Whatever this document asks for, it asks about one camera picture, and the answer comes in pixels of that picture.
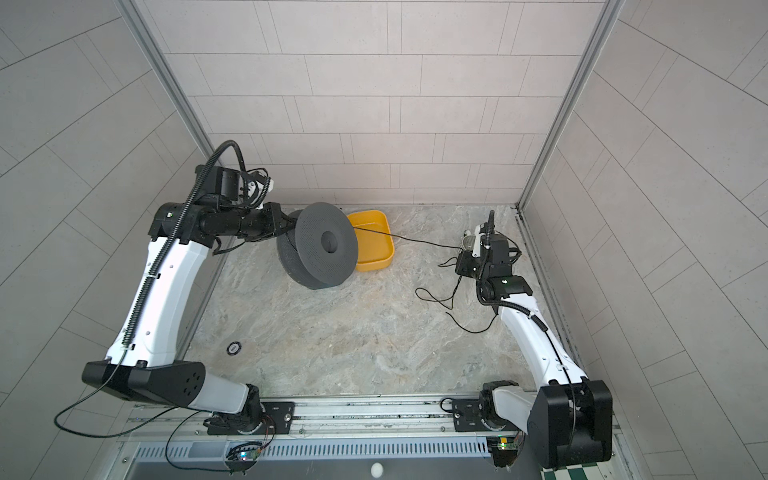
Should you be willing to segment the grey perforated cable spool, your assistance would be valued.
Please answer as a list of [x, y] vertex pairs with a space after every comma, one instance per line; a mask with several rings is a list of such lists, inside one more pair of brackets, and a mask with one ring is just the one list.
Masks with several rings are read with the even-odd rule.
[[276, 239], [289, 277], [310, 290], [344, 283], [358, 260], [358, 241], [347, 216], [332, 204], [317, 202], [289, 217], [293, 228]]

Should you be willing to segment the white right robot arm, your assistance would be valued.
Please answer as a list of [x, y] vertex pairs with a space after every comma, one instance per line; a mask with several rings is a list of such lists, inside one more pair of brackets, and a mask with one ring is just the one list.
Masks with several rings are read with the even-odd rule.
[[496, 232], [492, 219], [466, 232], [455, 272], [475, 283], [478, 302], [493, 310], [515, 337], [536, 382], [526, 391], [513, 381], [483, 385], [474, 411], [456, 408], [456, 418], [478, 415], [480, 423], [514, 437], [495, 442], [496, 464], [507, 466], [531, 451], [546, 469], [599, 463], [612, 456], [613, 398], [602, 380], [591, 380], [566, 353], [540, 312], [527, 281], [514, 274], [521, 255], [515, 242]]

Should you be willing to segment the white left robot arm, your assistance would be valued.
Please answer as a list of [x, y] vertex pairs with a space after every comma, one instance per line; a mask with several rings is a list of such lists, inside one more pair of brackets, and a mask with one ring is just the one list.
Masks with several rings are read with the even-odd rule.
[[104, 359], [84, 366], [81, 379], [95, 393], [126, 401], [209, 413], [206, 427], [218, 435], [261, 434], [224, 456], [224, 472], [246, 473], [277, 434], [256, 386], [207, 372], [201, 362], [177, 357], [183, 312], [203, 261], [225, 254], [221, 240], [242, 244], [277, 238], [293, 230], [294, 219], [267, 201], [273, 185], [262, 167], [248, 169], [234, 140], [222, 142], [196, 169], [182, 203], [156, 212], [147, 264], [120, 334]]

